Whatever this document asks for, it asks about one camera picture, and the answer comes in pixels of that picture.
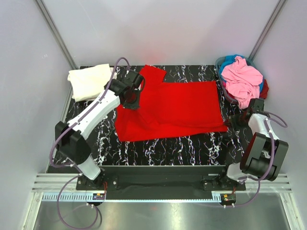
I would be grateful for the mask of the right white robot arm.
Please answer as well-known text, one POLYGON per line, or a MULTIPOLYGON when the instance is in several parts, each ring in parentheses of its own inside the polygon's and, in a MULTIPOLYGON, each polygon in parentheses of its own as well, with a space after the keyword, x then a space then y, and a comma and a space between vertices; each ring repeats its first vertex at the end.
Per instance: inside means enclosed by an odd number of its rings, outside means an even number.
POLYGON ((227 166, 226 173, 218 177, 218 185, 224 190, 247 179, 274 181, 278 176, 289 145, 274 132, 271 122, 283 128, 288 124, 278 115, 264 111, 263 99, 251 99, 247 109, 225 121, 227 127, 237 130, 249 127, 251 140, 241 161, 227 166))

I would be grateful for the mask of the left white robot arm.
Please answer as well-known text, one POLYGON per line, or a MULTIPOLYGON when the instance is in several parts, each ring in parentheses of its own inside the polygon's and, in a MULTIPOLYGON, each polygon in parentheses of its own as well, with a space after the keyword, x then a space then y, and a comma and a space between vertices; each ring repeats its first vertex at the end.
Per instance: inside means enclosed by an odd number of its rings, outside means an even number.
POLYGON ((94 162, 86 141, 103 118, 118 106, 138 109, 144 86, 145 78, 130 70, 124 78, 111 79, 78 116, 67 123, 58 122, 55 126, 56 150, 70 160, 70 165, 87 178, 87 184, 94 190, 103 186, 104 172, 94 162))

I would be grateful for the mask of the folded white t-shirt stack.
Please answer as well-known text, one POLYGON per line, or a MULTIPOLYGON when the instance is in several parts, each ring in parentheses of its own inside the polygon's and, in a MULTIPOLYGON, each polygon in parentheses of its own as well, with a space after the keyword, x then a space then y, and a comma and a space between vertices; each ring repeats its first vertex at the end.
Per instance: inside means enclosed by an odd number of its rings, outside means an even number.
POLYGON ((72 85, 72 98, 76 102, 95 100, 110 80, 113 69, 109 64, 101 64, 70 70, 67 80, 72 85))

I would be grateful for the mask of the dark red t-shirt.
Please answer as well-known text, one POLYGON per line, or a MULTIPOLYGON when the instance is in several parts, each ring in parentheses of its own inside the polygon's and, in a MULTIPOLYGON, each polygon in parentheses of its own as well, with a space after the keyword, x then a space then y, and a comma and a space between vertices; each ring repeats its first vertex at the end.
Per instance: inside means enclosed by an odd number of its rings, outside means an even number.
POLYGON ((260 92, 260 98, 266 99, 268 96, 268 91, 269 91, 269 86, 267 84, 267 81, 264 80, 263 88, 262 88, 262 91, 260 92))

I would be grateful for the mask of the pink t-shirt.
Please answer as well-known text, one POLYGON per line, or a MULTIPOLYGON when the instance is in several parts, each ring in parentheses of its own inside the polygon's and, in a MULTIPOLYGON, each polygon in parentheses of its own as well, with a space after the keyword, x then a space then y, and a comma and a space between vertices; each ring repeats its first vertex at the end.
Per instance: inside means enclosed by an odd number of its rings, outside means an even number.
POLYGON ((238 101, 240 109, 246 109, 252 99, 260 97, 263 75, 248 65, 244 57, 235 56, 234 62, 223 68, 221 76, 225 89, 238 101))

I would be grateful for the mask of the blue t-shirt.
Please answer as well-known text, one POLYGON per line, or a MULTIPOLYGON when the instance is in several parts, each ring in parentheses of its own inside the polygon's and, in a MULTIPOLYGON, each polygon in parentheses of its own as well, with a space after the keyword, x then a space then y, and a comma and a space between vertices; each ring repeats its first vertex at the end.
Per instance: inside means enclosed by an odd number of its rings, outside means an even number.
POLYGON ((246 62, 248 62, 248 58, 245 57, 245 56, 242 56, 242 55, 235 54, 235 55, 225 56, 225 59, 224 59, 224 61, 221 63, 220 68, 219 68, 219 74, 220 74, 220 76, 221 76, 221 78, 222 78, 222 81, 223 81, 224 83, 226 83, 226 80, 223 78, 222 72, 223 72, 223 70, 224 70, 224 68, 225 68, 226 66, 231 65, 231 64, 233 64, 233 63, 235 62, 235 58, 236 58, 237 56, 238 56, 238 57, 241 57, 241 58, 244 58, 244 59, 246 60, 246 62))

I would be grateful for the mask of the grey laundry basket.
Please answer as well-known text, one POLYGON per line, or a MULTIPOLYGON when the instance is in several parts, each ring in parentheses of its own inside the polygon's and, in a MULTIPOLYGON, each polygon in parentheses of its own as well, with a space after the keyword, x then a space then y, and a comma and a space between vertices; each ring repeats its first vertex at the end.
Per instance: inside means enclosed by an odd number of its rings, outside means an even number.
MULTIPOLYGON (((216 69, 216 72, 217 72, 217 76, 221 82, 221 85, 222 85, 222 90, 223 90, 223 93, 224 93, 224 96, 226 98, 226 100, 230 103, 230 104, 235 104, 235 105, 238 105, 238 101, 234 98, 234 96, 232 96, 231 94, 228 93, 228 91, 226 90, 225 86, 226 86, 226 83, 224 83, 222 81, 222 78, 219 74, 219 68, 220 68, 220 65, 221 63, 224 61, 225 57, 220 57, 216 60, 215 62, 215 69, 216 69)), ((250 60, 248 58, 248 64, 251 64, 252 67, 255 68, 255 64, 252 62, 252 60, 250 60)))

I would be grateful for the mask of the right small circuit board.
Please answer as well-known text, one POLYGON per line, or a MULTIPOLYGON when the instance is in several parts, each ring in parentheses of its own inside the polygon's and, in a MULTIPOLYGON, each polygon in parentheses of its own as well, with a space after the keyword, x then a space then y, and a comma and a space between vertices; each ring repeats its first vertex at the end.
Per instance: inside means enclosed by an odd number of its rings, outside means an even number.
POLYGON ((236 194, 235 193, 231 193, 231 194, 224 194, 223 195, 223 201, 225 202, 235 202, 236 201, 236 194))

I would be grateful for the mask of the small circuit board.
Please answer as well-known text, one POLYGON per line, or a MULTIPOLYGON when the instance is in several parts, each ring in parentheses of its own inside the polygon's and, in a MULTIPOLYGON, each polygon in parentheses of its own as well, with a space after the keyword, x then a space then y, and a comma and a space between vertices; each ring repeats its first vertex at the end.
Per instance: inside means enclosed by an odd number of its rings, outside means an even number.
POLYGON ((224 194, 223 195, 223 201, 225 202, 235 202, 236 201, 236 194, 235 193, 231 193, 231 194, 224 194))
POLYGON ((106 194, 104 193, 94 193, 93 194, 93 200, 104 200, 106 197, 106 194))

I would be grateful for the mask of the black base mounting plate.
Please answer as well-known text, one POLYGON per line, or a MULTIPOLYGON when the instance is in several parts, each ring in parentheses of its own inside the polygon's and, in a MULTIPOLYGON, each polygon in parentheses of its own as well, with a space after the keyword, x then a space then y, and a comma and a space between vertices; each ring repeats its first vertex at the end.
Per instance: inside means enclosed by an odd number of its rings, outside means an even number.
POLYGON ((117 194, 200 194, 241 192, 246 187, 225 177, 225 166, 103 166, 103 182, 95 186, 82 176, 77 190, 117 194))

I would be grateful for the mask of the left small circuit board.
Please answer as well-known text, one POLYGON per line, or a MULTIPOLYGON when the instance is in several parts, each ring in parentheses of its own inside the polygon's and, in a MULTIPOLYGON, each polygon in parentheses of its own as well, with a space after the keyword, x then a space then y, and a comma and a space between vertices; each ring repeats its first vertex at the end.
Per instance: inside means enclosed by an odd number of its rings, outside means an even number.
POLYGON ((93 194, 93 200, 104 200, 106 197, 106 194, 104 193, 94 193, 93 194))

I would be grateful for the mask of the right aluminium frame post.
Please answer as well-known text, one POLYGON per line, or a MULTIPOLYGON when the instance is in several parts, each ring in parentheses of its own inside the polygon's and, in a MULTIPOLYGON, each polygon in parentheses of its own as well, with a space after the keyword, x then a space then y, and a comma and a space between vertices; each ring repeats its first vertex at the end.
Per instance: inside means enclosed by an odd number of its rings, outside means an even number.
POLYGON ((254 58, 256 57, 258 51, 260 50, 262 44, 264 43, 266 37, 268 36, 270 30, 273 28, 274 23, 276 22, 276 20, 278 19, 279 15, 281 14, 283 8, 285 7, 287 3, 287 0, 278 0, 277 4, 275 5, 272 13, 270 14, 264 28, 261 31, 261 34, 259 35, 250 55, 249 58, 251 60, 254 60, 254 58))

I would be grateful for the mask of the aluminium frame post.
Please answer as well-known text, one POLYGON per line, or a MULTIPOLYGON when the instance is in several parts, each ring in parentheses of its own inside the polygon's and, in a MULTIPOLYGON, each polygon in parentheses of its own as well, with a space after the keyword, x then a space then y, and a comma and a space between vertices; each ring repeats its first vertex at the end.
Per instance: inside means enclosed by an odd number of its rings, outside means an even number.
POLYGON ((270 30, 273 28, 274 23, 276 22, 276 20, 278 19, 279 15, 281 14, 283 8, 285 7, 287 3, 287 0, 278 0, 277 4, 275 5, 272 13, 270 14, 264 28, 261 31, 261 34, 259 35, 250 55, 249 58, 251 60, 254 60, 254 58, 256 57, 258 51, 260 50, 262 44, 264 43, 266 37, 268 36, 270 30))
POLYGON ((43 0, 34 0, 34 2, 36 3, 37 7, 39 8, 45 22, 47 23, 47 26, 49 27, 52 35, 54 36, 55 40, 56 40, 56 43, 58 44, 60 50, 62 51, 65 59, 67 60, 69 66, 72 68, 72 69, 77 69, 77 65, 75 64, 63 38, 61 37, 57 27, 56 27, 56 24, 54 22, 54 20, 52 19, 51 17, 51 14, 50 12, 48 11, 45 3, 43 0))

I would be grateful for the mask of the left aluminium frame post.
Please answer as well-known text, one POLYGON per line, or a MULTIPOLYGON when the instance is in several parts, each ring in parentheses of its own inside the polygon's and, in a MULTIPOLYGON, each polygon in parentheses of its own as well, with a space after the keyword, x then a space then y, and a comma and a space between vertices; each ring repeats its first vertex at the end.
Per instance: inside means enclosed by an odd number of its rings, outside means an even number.
POLYGON ((54 36, 55 40, 56 40, 56 43, 58 44, 60 50, 62 51, 65 59, 67 60, 69 66, 72 68, 72 69, 77 69, 77 65, 75 64, 63 38, 61 37, 57 27, 56 27, 56 24, 54 22, 54 20, 52 19, 51 17, 51 14, 50 12, 48 11, 45 3, 43 0, 34 0, 34 2, 36 3, 37 7, 39 8, 45 22, 47 23, 47 26, 49 27, 52 35, 54 36))

